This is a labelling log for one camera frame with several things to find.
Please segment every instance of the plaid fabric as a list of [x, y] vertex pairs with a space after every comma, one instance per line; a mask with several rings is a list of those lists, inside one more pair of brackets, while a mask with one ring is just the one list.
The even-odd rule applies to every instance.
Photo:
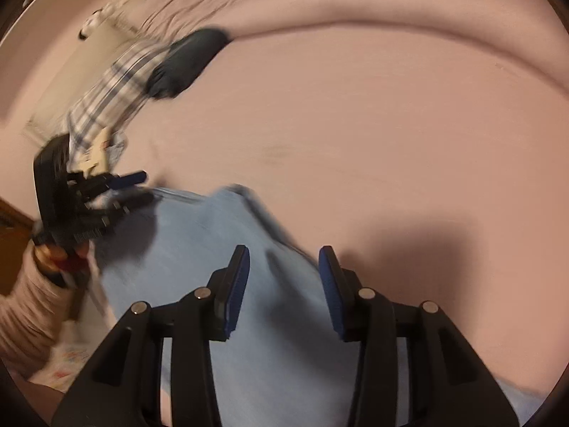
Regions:
[[137, 41], [67, 112], [69, 163], [73, 166], [105, 127], [117, 130], [144, 105], [146, 81], [169, 47]]

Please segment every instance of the bed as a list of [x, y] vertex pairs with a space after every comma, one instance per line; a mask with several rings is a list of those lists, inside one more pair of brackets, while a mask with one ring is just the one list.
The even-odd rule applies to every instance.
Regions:
[[550, 391], [569, 350], [569, 36], [547, 0], [144, 0], [117, 22], [233, 39], [141, 108], [117, 173], [254, 189], [305, 251], [437, 301], [495, 374]]

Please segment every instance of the light blue cloth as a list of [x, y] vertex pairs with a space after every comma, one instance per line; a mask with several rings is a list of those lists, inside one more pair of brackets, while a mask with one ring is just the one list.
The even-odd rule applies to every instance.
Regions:
[[[96, 245], [115, 315], [138, 300], [152, 306], [178, 301], [206, 285], [213, 271], [228, 264], [235, 246], [244, 244], [251, 268], [237, 330], [226, 343], [211, 343], [224, 425], [344, 426], [359, 344], [341, 342], [332, 330], [314, 261], [294, 248], [242, 186], [211, 197], [167, 189], [155, 193], [157, 203], [126, 217], [114, 235]], [[408, 387], [404, 341], [398, 349], [402, 424]], [[170, 379], [168, 359], [163, 376]]]

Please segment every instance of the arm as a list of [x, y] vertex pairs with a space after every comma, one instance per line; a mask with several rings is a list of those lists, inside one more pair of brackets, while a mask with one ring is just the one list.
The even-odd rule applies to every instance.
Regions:
[[39, 272], [33, 248], [30, 244], [24, 253], [22, 270], [12, 293], [0, 298], [0, 358], [24, 378], [47, 362], [73, 293], [56, 286]]

